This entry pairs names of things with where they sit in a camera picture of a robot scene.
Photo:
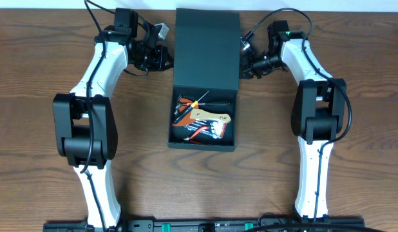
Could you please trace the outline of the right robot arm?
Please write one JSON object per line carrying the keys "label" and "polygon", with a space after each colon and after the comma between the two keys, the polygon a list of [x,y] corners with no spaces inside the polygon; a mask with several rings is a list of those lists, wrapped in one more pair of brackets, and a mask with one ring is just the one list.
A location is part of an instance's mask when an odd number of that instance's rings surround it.
{"label": "right robot arm", "polygon": [[286,20],[267,28],[269,48],[257,54],[254,32],[242,36],[242,79],[262,78],[276,69],[289,70],[298,86],[291,113],[291,129],[300,152],[299,187],[294,209],[302,219],[327,217],[328,163],[337,135],[342,135],[346,82],[334,79],[313,54],[307,35],[291,31]]}

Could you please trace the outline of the orange scraper wooden handle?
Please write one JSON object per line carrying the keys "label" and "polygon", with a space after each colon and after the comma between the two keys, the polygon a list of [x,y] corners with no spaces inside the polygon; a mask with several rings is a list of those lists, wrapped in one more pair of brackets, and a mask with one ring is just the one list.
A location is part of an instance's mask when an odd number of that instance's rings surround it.
{"label": "orange scraper wooden handle", "polygon": [[[192,100],[181,98],[176,105],[176,115],[181,113],[191,103]],[[173,126],[186,126],[196,121],[217,121],[228,124],[231,122],[231,117],[226,113],[210,113],[200,109],[199,106],[195,106],[180,122],[173,123]]]}

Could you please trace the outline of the dark green box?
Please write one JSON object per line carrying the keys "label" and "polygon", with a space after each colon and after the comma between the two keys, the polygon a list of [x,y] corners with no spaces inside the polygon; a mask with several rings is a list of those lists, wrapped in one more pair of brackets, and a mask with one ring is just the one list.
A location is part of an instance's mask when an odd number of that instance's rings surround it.
{"label": "dark green box", "polygon": [[[236,138],[236,103],[240,72],[240,15],[221,10],[176,10],[175,61],[173,95],[168,146],[176,149],[234,151]],[[231,122],[226,124],[222,139],[199,134],[194,141],[184,142],[193,133],[184,126],[173,126],[177,98],[199,103],[230,102],[227,106],[199,106],[210,113],[226,113]]]}

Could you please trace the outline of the black yellow screwdriver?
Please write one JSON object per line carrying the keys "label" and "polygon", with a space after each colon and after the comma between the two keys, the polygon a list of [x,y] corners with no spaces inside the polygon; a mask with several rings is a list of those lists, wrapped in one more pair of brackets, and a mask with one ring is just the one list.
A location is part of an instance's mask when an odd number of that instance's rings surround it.
{"label": "black yellow screwdriver", "polygon": [[195,106],[198,105],[198,102],[203,97],[205,97],[208,93],[209,93],[209,91],[205,92],[198,100],[191,102],[189,105],[187,105],[187,107],[175,117],[175,119],[173,120],[173,123],[174,124],[179,123],[184,117],[186,117],[194,109]]}

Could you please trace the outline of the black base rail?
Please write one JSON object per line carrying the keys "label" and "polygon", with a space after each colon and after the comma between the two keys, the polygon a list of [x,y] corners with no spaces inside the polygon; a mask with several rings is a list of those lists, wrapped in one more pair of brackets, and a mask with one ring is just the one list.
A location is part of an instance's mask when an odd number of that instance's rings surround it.
{"label": "black base rail", "polygon": [[[262,218],[258,220],[219,220],[219,221],[154,221],[130,220],[120,223],[117,227],[106,228],[106,231],[126,232],[223,232],[246,231],[260,226],[282,226],[296,224],[296,220],[286,218]],[[43,231],[75,232],[102,231],[87,222],[51,222],[43,225]]]}

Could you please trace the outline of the red handled pliers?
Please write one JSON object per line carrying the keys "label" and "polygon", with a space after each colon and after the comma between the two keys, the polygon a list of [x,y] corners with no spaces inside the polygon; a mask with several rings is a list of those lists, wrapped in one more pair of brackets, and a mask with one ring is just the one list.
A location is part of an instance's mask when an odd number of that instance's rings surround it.
{"label": "red handled pliers", "polygon": [[188,142],[191,144],[197,144],[197,145],[202,145],[202,143],[194,141],[194,138],[200,134],[202,131],[207,131],[210,127],[209,126],[202,126],[200,128],[198,128],[191,136],[188,136],[186,138],[184,138],[184,142]]}

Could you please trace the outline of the blue drill bit pack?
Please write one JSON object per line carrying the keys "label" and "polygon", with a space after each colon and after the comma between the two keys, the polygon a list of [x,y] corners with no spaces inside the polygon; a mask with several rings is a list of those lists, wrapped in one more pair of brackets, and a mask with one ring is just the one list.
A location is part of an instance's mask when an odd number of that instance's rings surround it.
{"label": "blue drill bit pack", "polygon": [[222,121],[194,121],[184,128],[194,133],[198,128],[202,126],[209,126],[207,131],[202,131],[200,134],[204,134],[212,139],[222,139],[225,133],[226,123]]}

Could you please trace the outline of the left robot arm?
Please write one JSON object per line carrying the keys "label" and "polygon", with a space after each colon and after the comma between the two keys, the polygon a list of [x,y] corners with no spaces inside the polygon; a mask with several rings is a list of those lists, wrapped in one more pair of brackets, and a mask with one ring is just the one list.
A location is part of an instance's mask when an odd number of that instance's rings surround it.
{"label": "left robot arm", "polygon": [[172,67],[167,49],[158,44],[166,34],[164,24],[156,24],[139,41],[134,29],[101,31],[82,79],[69,93],[53,99],[57,150],[73,167],[86,200],[85,231],[122,231],[126,226],[111,170],[118,147],[111,97],[130,64],[145,72]]}

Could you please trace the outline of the black red claw hammer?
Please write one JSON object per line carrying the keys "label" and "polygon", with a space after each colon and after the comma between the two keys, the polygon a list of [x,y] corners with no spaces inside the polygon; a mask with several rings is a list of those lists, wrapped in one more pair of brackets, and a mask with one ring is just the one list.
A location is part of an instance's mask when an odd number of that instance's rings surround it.
{"label": "black red claw hammer", "polygon": [[[174,115],[178,115],[182,106],[188,106],[192,103],[192,100],[183,98],[182,95],[179,95],[177,98],[178,103],[175,106]],[[230,102],[203,102],[199,103],[199,106],[227,106],[230,105]]]}

